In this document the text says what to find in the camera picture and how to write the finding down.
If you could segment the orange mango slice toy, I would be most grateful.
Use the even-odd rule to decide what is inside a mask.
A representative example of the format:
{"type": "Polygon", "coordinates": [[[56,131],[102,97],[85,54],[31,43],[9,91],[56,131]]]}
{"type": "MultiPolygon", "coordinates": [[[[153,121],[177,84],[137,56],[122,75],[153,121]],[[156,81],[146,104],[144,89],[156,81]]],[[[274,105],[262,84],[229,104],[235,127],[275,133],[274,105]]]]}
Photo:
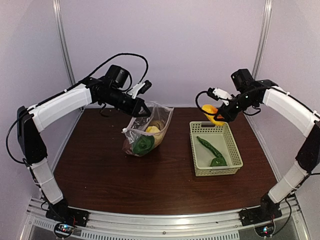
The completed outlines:
{"type": "Polygon", "coordinates": [[[204,104],[201,109],[205,111],[207,119],[216,126],[223,126],[225,122],[223,120],[214,120],[214,115],[218,109],[210,104],[204,104]]]}

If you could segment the clear zip top bag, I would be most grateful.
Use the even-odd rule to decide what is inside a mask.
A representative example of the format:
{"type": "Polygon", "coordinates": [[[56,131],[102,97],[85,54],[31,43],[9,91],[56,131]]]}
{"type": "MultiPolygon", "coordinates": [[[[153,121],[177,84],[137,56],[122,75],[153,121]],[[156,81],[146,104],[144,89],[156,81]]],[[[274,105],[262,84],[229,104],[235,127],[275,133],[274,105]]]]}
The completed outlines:
{"type": "Polygon", "coordinates": [[[142,157],[163,141],[174,113],[173,107],[167,107],[155,101],[147,101],[151,112],[149,117],[132,117],[128,126],[122,129],[125,136],[122,150],[132,156],[142,157]]]}

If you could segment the yellow lemon toy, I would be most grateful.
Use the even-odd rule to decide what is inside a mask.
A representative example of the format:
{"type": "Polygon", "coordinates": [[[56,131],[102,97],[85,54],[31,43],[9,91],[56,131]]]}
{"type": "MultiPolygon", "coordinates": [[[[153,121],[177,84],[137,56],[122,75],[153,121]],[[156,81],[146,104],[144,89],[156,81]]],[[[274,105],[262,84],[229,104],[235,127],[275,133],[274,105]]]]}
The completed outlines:
{"type": "Polygon", "coordinates": [[[151,125],[146,128],[145,132],[147,135],[155,135],[160,133],[161,130],[157,126],[151,125]]]}

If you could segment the beige walnut toy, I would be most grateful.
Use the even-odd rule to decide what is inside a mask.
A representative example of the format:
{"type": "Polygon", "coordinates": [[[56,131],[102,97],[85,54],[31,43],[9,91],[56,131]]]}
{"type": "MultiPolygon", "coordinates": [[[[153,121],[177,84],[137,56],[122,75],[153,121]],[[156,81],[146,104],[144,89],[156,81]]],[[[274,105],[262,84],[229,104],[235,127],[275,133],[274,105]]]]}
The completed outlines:
{"type": "Polygon", "coordinates": [[[163,121],[155,120],[152,123],[152,126],[157,126],[160,129],[160,132],[157,134],[154,134],[154,145],[157,147],[164,138],[164,128],[166,124],[163,121]]]}

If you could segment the green bok choy toy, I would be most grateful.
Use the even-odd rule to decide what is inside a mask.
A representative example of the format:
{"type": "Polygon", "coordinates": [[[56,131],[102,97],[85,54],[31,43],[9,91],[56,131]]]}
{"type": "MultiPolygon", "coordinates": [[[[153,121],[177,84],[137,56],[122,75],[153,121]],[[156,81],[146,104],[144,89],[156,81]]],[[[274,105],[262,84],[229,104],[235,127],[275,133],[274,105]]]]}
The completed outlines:
{"type": "Polygon", "coordinates": [[[141,135],[134,143],[132,152],[138,156],[149,153],[155,144],[155,138],[152,135],[141,135]]]}

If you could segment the brown potato toy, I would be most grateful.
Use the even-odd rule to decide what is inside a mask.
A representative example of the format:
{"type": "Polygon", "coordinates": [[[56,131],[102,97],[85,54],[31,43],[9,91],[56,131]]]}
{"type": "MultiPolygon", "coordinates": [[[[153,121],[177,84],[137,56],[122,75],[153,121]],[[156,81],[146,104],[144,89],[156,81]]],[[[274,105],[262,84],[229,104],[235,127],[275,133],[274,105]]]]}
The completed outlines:
{"type": "Polygon", "coordinates": [[[134,155],[132,148],[127,148],[127,149],[125,149],[124,152],[125,152],[127,155],[131,155],[131,156],[134,155]]]}

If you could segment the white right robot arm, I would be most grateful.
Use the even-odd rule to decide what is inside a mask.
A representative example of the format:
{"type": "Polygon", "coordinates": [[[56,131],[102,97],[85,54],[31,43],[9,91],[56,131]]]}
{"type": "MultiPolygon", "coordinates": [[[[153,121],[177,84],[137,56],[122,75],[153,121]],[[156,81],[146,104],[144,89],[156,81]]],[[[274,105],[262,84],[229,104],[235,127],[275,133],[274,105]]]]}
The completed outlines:
{"type": "Polygon", "coordinates": [[[280,202],[298,190],[320,164],[320,115],[272,80],[255,80],[248,69],[235,71],[231,74],[231,80],[237,90],[236,94],[217,87],[209,92],[211,97],[222,101],[215,120],[229,123],[240,112],[249,108],[259,111],[260,106],[263,106],[291,124],[293,135],[300,138],[301,146],[296,150],[292,166],[261,197],[256,216],[266,221],[276,212],[280,202]]]}

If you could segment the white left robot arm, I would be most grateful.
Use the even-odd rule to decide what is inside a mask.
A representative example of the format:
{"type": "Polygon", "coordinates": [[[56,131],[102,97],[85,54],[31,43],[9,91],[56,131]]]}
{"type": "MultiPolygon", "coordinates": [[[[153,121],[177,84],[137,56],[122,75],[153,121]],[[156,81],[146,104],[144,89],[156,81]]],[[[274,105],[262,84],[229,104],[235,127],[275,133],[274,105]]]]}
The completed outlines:
{"type": "Polygon", "coordinates": [[[149,90],[152,83],[143,79],[123,89],[128,78],[130,73],[126,69],[111,65],[99,78],[87,76],[48,99],[30,107],[21,106],[17,111],[17,140],[24,156],[22,163],[30,169],[48,203],[54,205],[51,211],[61,222],[69,221],[72,211],[61,203],[64,195],[49,164],[43,132],[92,104],[109,105],[135,118],[149,117],[151,112],[139,96],[149,90]]]}

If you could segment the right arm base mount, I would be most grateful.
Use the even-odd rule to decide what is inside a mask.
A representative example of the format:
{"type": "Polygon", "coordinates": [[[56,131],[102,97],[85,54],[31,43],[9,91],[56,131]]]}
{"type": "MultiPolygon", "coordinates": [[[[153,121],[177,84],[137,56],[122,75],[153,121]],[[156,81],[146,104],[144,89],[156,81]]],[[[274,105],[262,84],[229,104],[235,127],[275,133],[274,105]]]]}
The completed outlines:
{"type": "Polygon", "coordinates": [[[264,222],[271,222],[274,219],[280,218],[282,212],[279,206],[275,209],[268,211],[262,206],[256,206],[252,208],[243,208],[238,212],[239,219],[243,227],[249,225],[257,225],[264,222]]]}

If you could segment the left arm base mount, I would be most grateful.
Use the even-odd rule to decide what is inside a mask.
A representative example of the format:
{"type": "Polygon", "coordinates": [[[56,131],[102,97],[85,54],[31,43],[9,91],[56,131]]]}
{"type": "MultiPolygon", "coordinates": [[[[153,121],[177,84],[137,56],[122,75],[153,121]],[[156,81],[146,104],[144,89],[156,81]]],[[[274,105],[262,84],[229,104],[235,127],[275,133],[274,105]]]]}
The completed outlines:
{"type": "Polygon", "coordinates": [[[66,223],[70,226],[86,227],[89,212],[72,207],[65,204],[48,204],[48,210],[45,214],[46,218],[55,220],[56,222],[66,223]]]}

